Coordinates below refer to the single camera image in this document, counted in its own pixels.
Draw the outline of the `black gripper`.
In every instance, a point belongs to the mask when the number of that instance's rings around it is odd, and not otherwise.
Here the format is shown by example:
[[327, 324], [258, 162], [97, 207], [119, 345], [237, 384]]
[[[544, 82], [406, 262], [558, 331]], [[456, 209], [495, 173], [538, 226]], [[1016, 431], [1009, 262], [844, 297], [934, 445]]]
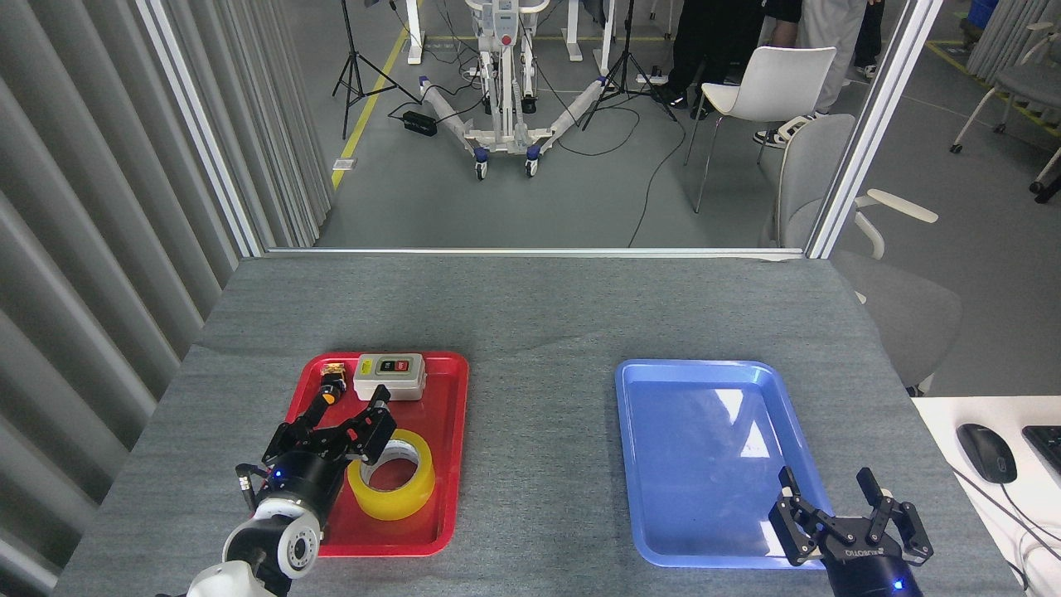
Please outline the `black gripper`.
[[[800, 566], [822, 559], [835, 596], [922, 596], [910, 566], [923, 565], [933, 547], [916, 507], [880, 487], [870, 468], [862, 468], [856, 480], [873, 510], [868, 530], [860, 532], [867, 544], [857, 541], [849, 546], [838, 519], [806, 501], [792, 468], [781, 467], [782, 491], [768, 519], [786, 560]], [[885, 533], [888, 522], [894, 522], [902, 546]]]
[[294, 422], [278, 426], [263, 454], [263, 464], [269, 466], [269, 473], [262, 484], [259, 501], [272, 497], [301, 502], [326, 524], [346, 481], [348, 460], [359, 457], [364, 464], [378, 462], [397, 428], [388, 408], [392, 393], [383, 383], [376, 386], [364, 410], [330, 428], [329, 459], [312, 451], [292, 450], [307, 441], [308, 435], [321, 423], [323, 415], [341, 397], [341, 383], [321, 383], [307, 410]]

